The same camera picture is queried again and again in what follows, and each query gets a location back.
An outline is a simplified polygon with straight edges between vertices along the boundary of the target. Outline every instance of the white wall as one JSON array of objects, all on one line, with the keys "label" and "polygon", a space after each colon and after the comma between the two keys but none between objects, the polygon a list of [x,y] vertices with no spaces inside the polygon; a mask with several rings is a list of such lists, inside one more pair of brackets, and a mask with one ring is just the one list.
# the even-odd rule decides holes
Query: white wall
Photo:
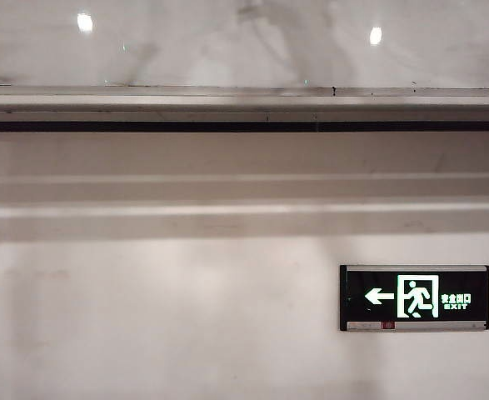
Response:
[{"label": "white wall", "polygon": [[489,88],[489,0],[0,0],[0,84]]},{"label": "white wall", "polygon": [[341,263],[489,264],[489,132],[0,134],[0,400],[489,398]]}]

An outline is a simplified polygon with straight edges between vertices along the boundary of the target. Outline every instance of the black sign panel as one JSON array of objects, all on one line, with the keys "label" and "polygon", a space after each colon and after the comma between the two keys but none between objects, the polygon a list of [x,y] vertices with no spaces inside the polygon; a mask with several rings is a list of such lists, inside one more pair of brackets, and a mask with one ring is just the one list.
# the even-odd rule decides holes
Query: black sign panel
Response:
[{"label": "black sign panel", "polygon": [[341,266],[341,330],[488,329],[488,266]]}]

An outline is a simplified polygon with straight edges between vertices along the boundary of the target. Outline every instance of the black stripe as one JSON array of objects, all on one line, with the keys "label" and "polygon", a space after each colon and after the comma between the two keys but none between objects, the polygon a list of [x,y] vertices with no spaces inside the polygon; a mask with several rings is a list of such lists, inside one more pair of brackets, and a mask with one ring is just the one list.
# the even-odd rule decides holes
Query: black stripe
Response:
[{"label": "black stripe", "polygon": [[400,132],[489,131],[489,121],[342,122],[0,122],[0,132]]}]

